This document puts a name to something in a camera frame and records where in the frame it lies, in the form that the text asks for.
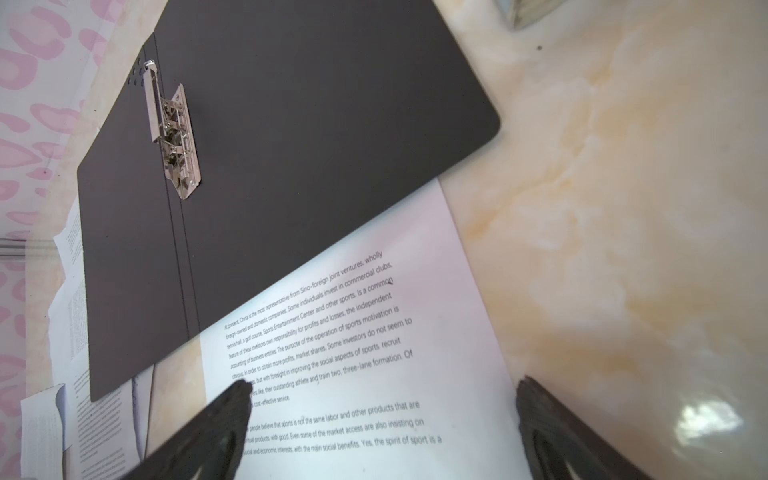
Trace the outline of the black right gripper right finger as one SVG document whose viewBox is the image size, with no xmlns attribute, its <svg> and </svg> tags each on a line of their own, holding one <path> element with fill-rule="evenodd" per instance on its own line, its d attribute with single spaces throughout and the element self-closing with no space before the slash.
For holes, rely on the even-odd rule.
<svg viewBox="0 0 768 480">
<path fill-rule="evenodd" d="M 533 479 L 651 479 L 534 378 L 518 383 L 516 408 Z"/>
</svg>

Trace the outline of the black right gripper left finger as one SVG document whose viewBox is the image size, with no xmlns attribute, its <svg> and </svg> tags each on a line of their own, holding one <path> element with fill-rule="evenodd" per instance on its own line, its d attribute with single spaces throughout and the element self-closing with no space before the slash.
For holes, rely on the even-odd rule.
<svg viewBox="0 0 768 480">
<path fill-rule="evenodd" d="M 226 479 L 236 476 L 251 415 L 252 384 L 232 383 L 127 479 Z"/>
</svg>

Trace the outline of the teal folder with black inside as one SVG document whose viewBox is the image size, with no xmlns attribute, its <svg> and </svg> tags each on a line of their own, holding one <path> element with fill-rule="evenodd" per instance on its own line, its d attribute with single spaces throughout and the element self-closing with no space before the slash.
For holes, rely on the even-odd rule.
<svg viewBox="0 0 768 480">
<path fill-rule="evenodd" d="M 77 170 L 100 399 L 490 142 L 430 1 L 170 1 Z"/>
</svg>

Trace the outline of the printed paper sheet back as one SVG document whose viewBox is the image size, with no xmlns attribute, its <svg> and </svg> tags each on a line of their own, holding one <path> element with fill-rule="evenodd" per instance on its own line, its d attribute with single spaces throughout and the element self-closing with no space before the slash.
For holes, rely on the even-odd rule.
<svg viewBox="0 0 768 480">
<path fill-rule="evenodd" d="M 67 278 L 84 275 L 79 198 L 75 197 L 63 230 L 53 237 Z"/>
</svg>

